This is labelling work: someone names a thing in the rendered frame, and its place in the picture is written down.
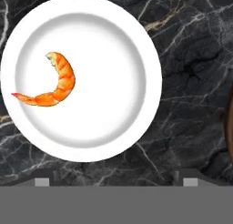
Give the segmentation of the orange shrimp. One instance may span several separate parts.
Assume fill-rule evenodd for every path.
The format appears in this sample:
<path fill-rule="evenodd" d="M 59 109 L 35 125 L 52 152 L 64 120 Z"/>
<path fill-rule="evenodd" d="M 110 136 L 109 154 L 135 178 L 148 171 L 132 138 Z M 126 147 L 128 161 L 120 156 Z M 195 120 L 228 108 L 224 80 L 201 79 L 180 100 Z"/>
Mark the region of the orange shrimp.
<path fill-rule="evenodd" d="M 68 60 L 58 52 L 49 52 L 46 54 L 46 57 L 58 73 L 56 89 L 52 92 L 46 92 L 35 97 L 30 97 L 21 93 L 12 93 L 13 97 L 29 106 L 55 106 L 65 100 L 75 87 L 75 72 Z"/>

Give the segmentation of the white round plate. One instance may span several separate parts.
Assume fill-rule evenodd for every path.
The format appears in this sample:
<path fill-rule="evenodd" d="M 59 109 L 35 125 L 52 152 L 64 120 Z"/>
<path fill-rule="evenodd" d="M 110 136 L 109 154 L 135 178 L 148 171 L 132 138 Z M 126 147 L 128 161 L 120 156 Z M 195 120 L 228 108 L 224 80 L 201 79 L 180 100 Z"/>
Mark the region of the white round plate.
<path fill-rule="evenodd" d="M 75 74 L 53 107 L 16 99 L 53 91 L 62 54 Z M 73 162 L 112 158 L 133 146 L 157 112 L 162 90 L 157 50 L 145 28 L 107 0 L 49 0 L 15 26 L 5 44 L 1 93 L 18 130 L 45 153 Z"/>

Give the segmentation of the brown mushroom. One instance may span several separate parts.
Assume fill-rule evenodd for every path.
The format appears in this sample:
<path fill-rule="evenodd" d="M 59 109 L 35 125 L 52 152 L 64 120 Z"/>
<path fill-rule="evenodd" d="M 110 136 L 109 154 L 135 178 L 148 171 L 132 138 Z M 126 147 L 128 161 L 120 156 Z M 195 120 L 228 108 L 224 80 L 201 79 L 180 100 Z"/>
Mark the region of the brown mushroom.
<path fill-rule="evenodd" d="M 225 137 L 228 146 L 230 162 L 233 164 L 233 87 L 229 92 L 228 109 L 225 121 Z"/>

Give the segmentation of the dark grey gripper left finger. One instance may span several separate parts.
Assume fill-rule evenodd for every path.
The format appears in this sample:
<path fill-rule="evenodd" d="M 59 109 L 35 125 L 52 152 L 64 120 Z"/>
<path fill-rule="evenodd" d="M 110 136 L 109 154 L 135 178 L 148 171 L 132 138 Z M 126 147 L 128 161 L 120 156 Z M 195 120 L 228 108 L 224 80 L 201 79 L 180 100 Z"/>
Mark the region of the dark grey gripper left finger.
<path fill-rule="evenodd" d="M 49 187 L 53 180 L 54 172 L 51 169 L 40 168 L 33 171 L 30 175 L 23 176 L 5 185 L 7 187 Z"/>

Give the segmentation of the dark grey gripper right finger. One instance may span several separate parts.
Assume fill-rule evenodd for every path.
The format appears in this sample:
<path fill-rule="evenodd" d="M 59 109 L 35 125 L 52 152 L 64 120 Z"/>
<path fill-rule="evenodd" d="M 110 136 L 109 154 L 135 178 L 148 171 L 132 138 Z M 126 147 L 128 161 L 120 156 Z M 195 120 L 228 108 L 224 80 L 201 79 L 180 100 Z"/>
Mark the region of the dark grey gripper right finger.
<path fill-rule="evenodd" d="M 215 178 L 204 176 L 196 169 L 182 168 L 174 171 L 174 185 L 180 187 L 205 187 L 205 186 L 221 186 L 224 187 L 228 183 Z"/>

